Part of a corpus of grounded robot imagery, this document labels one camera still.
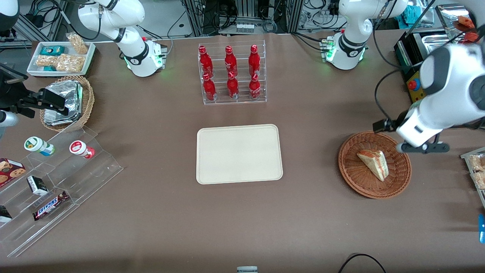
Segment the emergency stop button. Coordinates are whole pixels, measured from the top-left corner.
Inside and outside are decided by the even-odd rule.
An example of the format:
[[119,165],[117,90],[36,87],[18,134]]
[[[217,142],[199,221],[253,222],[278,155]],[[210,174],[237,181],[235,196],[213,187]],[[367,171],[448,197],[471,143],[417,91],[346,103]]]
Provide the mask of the emergency stop button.
[[418,79],[412,80],[407,84],[409,90],[418,91],[421,87],[421,83]]

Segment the cookie box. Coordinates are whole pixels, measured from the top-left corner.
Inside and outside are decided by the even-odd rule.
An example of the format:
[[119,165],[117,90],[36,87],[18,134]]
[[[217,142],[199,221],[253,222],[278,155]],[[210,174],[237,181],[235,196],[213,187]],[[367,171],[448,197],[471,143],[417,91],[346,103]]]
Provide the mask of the cookie box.
[[26,172],[22,163],[0,158],[0,188]]

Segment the red button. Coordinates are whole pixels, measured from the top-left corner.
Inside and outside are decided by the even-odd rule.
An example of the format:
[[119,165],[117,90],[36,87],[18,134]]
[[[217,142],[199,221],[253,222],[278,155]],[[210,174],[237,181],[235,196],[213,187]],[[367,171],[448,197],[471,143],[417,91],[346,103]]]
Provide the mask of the red button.
[[416,81],[410,81],[408,84],[407,84],[407,88],[409,88],[410,90],[414,90],[416,89],[416,87],[418,86],[418,83]]

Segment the acrylic display stand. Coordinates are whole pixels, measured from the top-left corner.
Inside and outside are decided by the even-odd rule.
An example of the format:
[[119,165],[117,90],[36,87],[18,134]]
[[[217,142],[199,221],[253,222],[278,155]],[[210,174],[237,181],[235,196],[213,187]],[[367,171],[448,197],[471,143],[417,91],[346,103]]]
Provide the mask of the acrylic display stand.
[[[8,223],[0,222],[0,241],[9,257],[24,252],[123,169],[111,154],[101,148],[96,135],[85,126],[77,130],[65,128],[48,140],[56,149],[54,154],[30,153],[20,161],[27,172],[0,188],[0,205],[4,205],[12,216]],[[86,159],[72,154],[69,145],[75,140],[94,148],[95,156]],[[32,194],[27,182],[30,175],[41,178],[49,193],[44,196]],[[34,221],[32,213],[63,191],[70,198]]]
[[[261,84],[261,93],[258,100],[251,100],[249,98],[249,82],[251,76],[249,75],[249,54],[251,53],[251,46],[258,46],[258,54],[261,58],[259,68],[259,83]],[[213,81],[217,92],[217,99],[210,101],[206,98],[204,87],[202,86],[204,80],[202,75],[202,66],[200,64],[200,53],[198,54],[198,64],[200,73],[200,86],[202,88],[202,98],[205,105],[210,104],[235,104],[235,103],[250,103],[250,102],[267,102],[268,90],[266,85],[266,43],[264,40],[246,41],[246,42],[227,42],[227,43],[207,43],[199,44],[205,46],[207,53],[212,59],[214,66]],[[238,76],[236,79],[239,83],[239,98],[231,99],[227,90],[227,70],[224,59],[226,57],[226,46],[232,46],[232,51],[236,56]]]

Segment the white tray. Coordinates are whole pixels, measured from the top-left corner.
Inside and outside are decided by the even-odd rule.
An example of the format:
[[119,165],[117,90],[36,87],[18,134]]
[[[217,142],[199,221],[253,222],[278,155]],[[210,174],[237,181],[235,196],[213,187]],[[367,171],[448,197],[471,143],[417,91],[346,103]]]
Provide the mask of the white tray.
[[283,176],[273,124],[203,128],[197,133],[200,184],[278,180]]
[[66,72],[66,71],[44,71],[44,67],[38,67],[35,65],[35,61],[37,60],[37,57],[40,54],[40,51],[42,50],[42,48],[48,47],[48,46],[64,46],[65,47],[64,53],[78,55],[70,42],[40,42],[33,53],[29,66],[27,67],[27,73],[29,73],[32,76],[40,76],[40,77],[64,77],[69,75],[71,76],[85,75],[88,71],[89,64],[91,63],[91,59],[93,58],[94,51],[96,49],[96,46],[94,45],[94,43],[86,42],[86,46],[88,47],[88,53],[85,55],[86,61],[82,66],[82,70],[80,73],[72,73],[72,72]]

